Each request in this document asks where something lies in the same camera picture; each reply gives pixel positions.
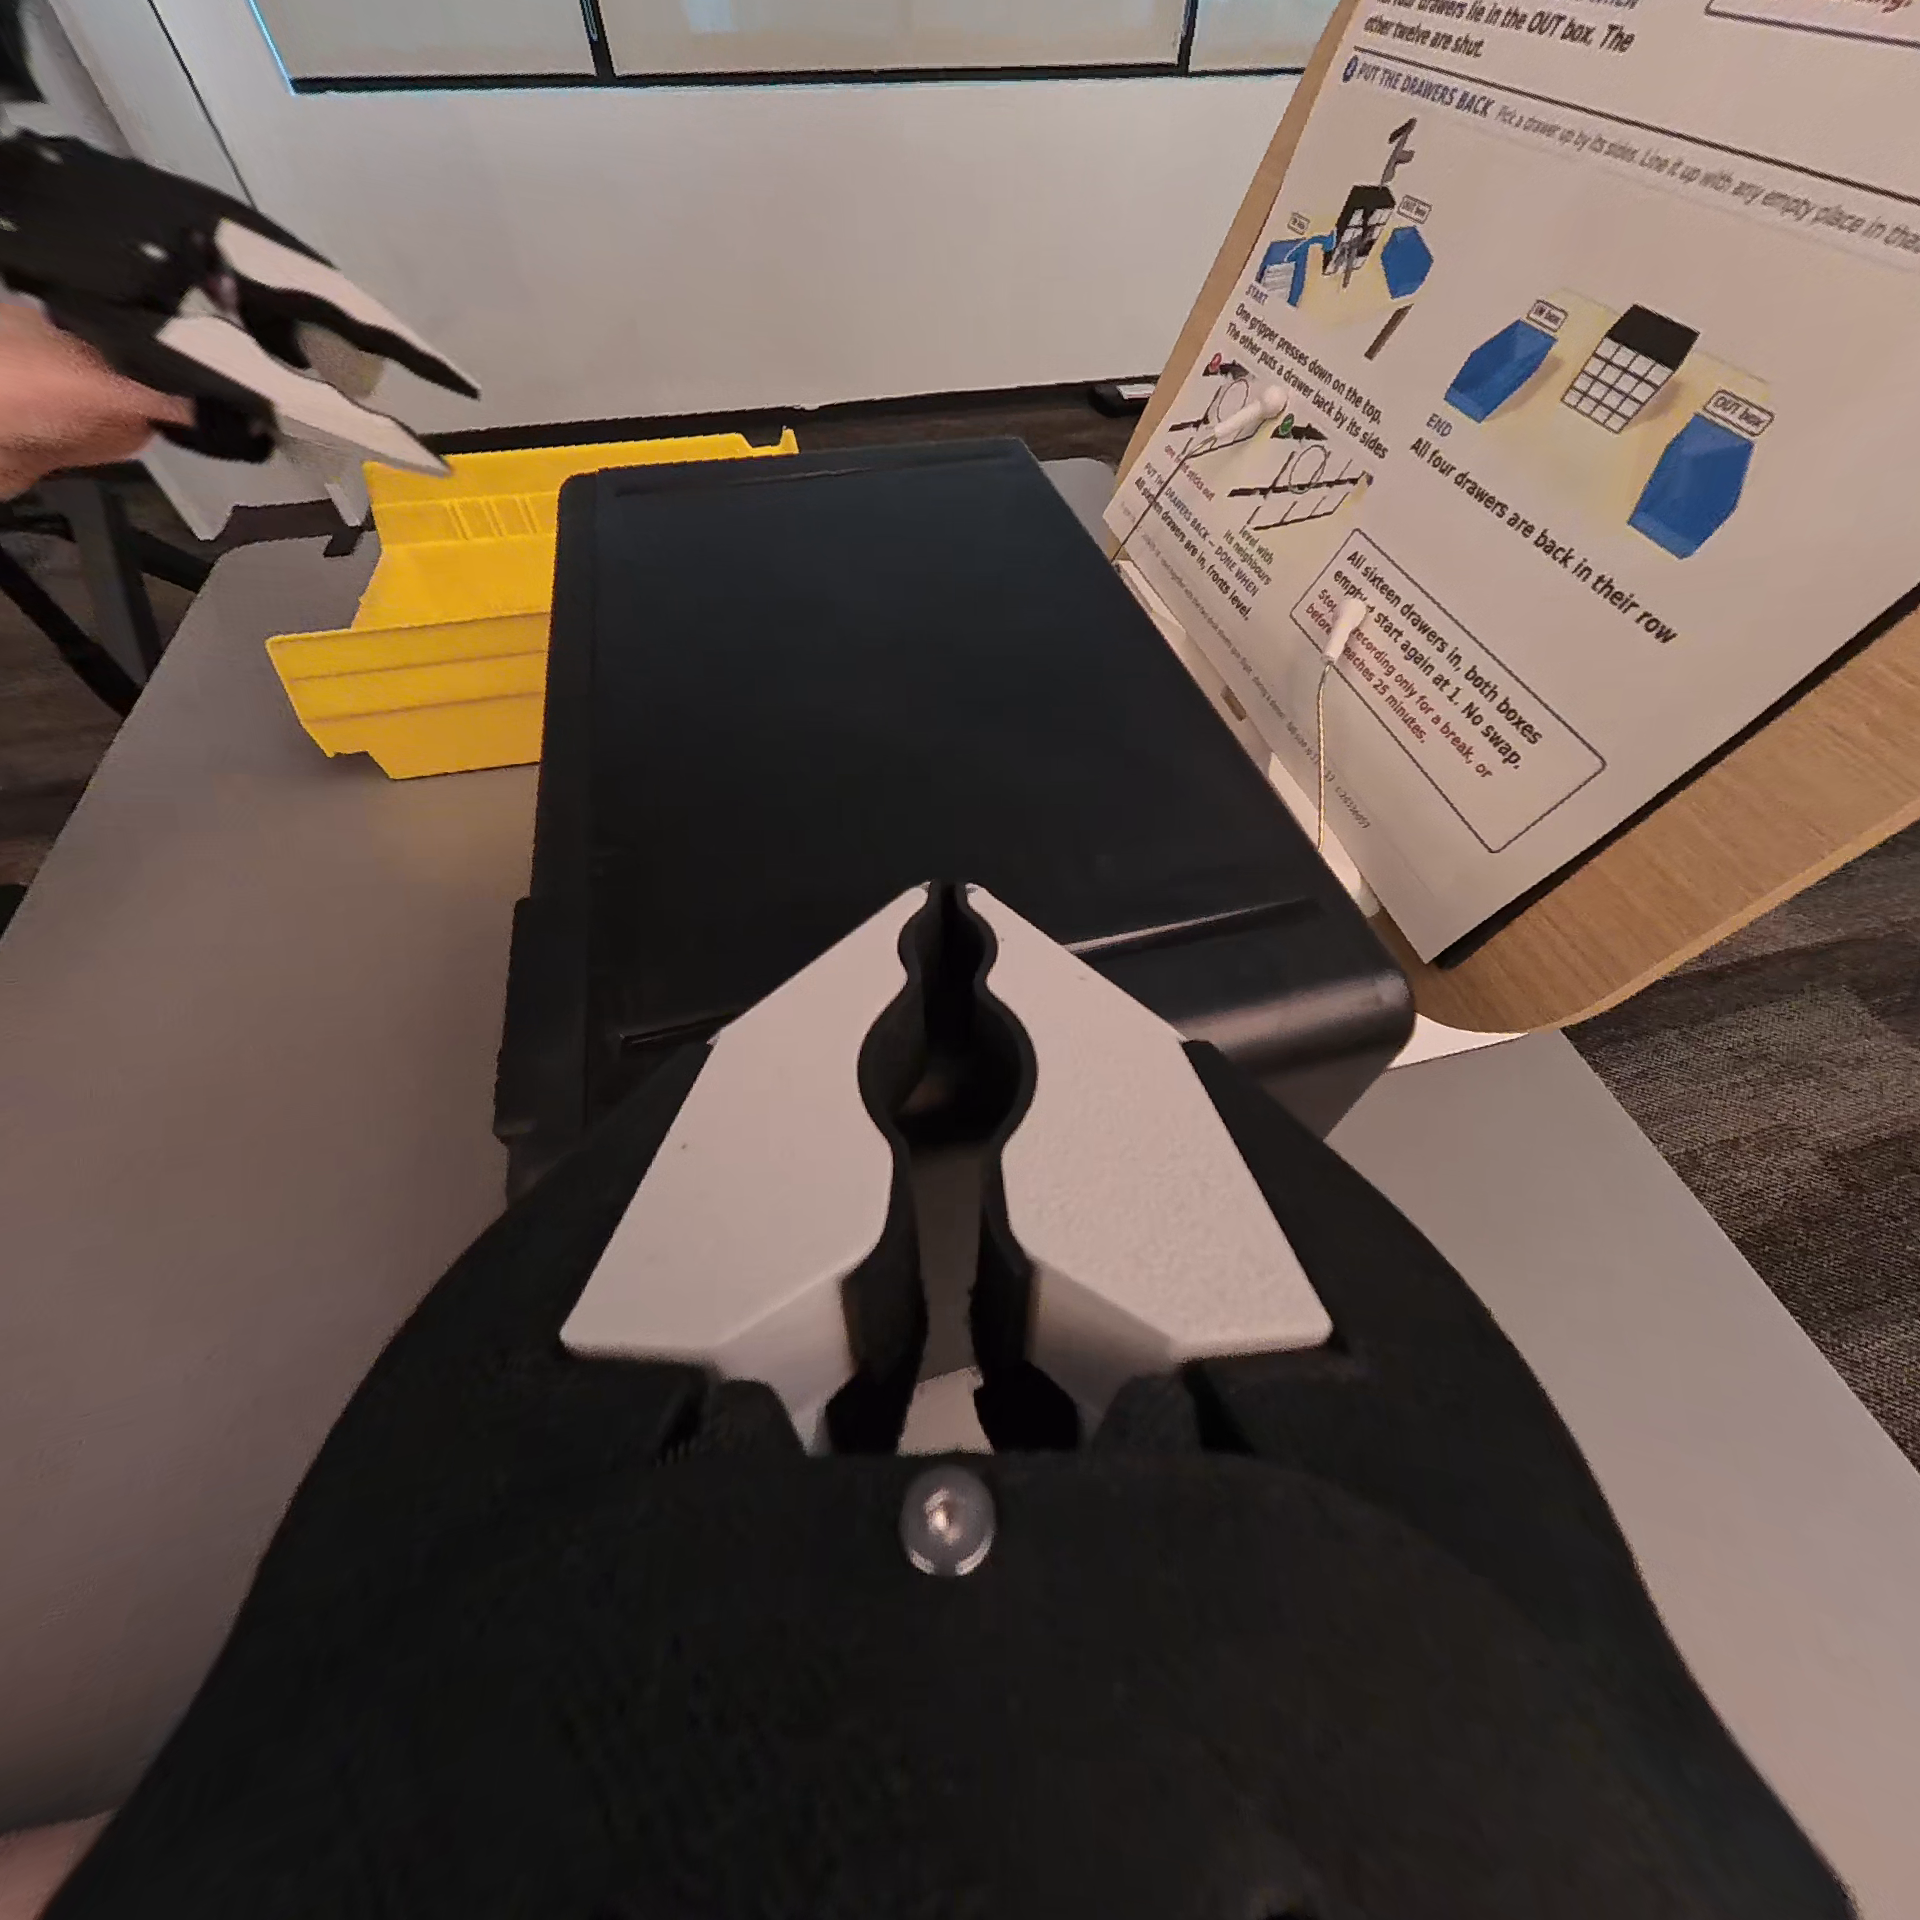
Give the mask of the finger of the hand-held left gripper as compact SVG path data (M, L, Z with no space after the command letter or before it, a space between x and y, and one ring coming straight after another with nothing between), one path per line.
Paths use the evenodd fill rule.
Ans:
M448 471L442 456L404 424L370 410L321 374L288 369L242 326L216 312L167 321L158 329L158 347L266 400L284 439L350 456L362 465L434 475Z
M263 231L225 236L225 274L248 331L288 367L312 369L305 337L335 340L470 400L480 388L323 256Z

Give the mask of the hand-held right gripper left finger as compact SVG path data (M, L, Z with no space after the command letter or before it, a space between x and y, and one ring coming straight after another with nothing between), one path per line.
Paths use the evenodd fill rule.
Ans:
M898 1218L896 1092L860 1054L911 985L902 942L934 907L908 887L707 1046L560 1343L598 1361L675 1361L768 1385L808 1449L857 1378L915 1382L918 1280L848 1295Z

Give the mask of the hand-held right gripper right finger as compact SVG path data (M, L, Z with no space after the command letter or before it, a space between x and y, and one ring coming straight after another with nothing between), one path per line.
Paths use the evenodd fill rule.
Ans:
M1018 1355L1083 1430L1140 1377L1326 1350L1332 1320L1175 1027L980 886L980 988L1024 1043L996 1145Z

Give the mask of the yellow plastic bin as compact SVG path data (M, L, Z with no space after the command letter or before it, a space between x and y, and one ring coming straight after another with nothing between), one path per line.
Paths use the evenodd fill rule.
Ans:
M443 475L369 468L377 562L353 625L268 640L300 728L385 778L538 764L560 491L585 473L772 460L746 434L460 454Z

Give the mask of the black drawer cabinet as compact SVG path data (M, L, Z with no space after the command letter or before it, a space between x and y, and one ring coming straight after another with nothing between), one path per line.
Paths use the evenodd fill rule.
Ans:
M507 1196L922 881L1328 1136L1404 971L1014 439L578 475L497 1057Z

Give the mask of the person's left hand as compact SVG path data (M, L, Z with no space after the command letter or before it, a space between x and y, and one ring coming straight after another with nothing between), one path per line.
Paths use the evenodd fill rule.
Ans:
M114 374L35 305L3 302L3 499L48 475L138 458L190 412Z

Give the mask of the white base sheet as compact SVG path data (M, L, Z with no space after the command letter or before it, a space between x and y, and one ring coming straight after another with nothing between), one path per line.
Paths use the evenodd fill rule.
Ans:
M1520 1031L1480 1031L1480 1030L1462 1030L1451 1025L1443 1025L1428 1019L1426 1016L1415 1017L1415 1027L1409 1035L1409 1043L1394 1054L1388 1071L1401 1071L1412 1065L1426 1065L1444 1058L1454 1058L1471 1052L1482 1052L1491 1048L1506 1046L1511 1041L1524 1041L1529 1034Z

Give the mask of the black table leg frame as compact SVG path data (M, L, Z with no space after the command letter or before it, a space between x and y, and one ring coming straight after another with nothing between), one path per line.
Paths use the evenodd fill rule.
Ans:
M11 552L3 554L3 595L116 718L132 714L169 646L150 583L201 592L218 561L193 535L179 545L138 524L128 491L152 483L136 465L60 471L3 505L4 538L54 538L75 548L90 627Z

